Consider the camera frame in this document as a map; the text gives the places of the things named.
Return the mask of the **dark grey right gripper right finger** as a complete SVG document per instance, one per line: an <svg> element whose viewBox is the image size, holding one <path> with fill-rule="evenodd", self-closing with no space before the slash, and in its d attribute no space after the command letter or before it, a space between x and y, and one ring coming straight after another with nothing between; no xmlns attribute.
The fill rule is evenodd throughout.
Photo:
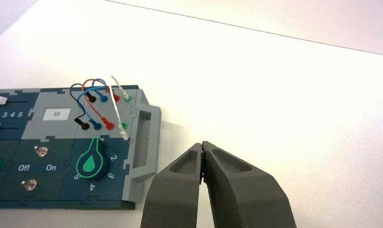
<svg viewBox="0 0 383 228"><path fill-rule="evenodd" d="M295 228L286 193L269 173L203 141L204 182L216 228Z"/></svg>

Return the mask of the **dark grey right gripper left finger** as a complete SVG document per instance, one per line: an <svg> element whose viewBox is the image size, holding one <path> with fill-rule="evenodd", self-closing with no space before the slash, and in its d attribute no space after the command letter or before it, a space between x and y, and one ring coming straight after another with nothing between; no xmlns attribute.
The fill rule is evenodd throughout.
<svg viewBox="0 0 383 228"><path fill-rule="evenodd" d="M153 178L141 227L196 227L202 159L202 144L196 143Z"/></svg>

